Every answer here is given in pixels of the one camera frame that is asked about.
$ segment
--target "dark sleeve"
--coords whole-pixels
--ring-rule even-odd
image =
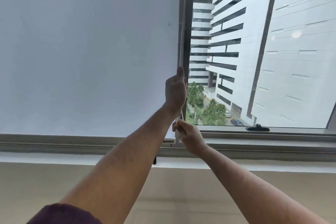
[[[88,211],[67,204],[44,206],[27,224],[102,224]]]

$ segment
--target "roller blind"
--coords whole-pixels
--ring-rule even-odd
[[[0,7],[0,133],[124,137],[164,103],[179,0]]]

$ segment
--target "hand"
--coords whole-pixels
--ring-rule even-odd
[[[177,73],[166,80],[167,111],[174,117],[179,117],[187,98],[187,83],[183,67],[177,68]]]
[[[200,157],[200,154],[209,146],[204,142],[199,129],[184,120],[173,123],[173,131],[177,130],[184,147],[192,154]]]

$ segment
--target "window latch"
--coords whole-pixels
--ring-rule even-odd
[[[260,124],[256,124],[255,126],[246,127],[246,130],[248,131],[269,131],[270,129],[268,127],[263,127]]]

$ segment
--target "parked car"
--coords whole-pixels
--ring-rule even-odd
[[[226,118],[231,117],[231,113],[229,113],[228,111],[226,111],[226,112],[225,112],[225,117],[226,117]]]
[[[240,120],[231,119],[230,122],[231,122],[234,126],[245,126]]]

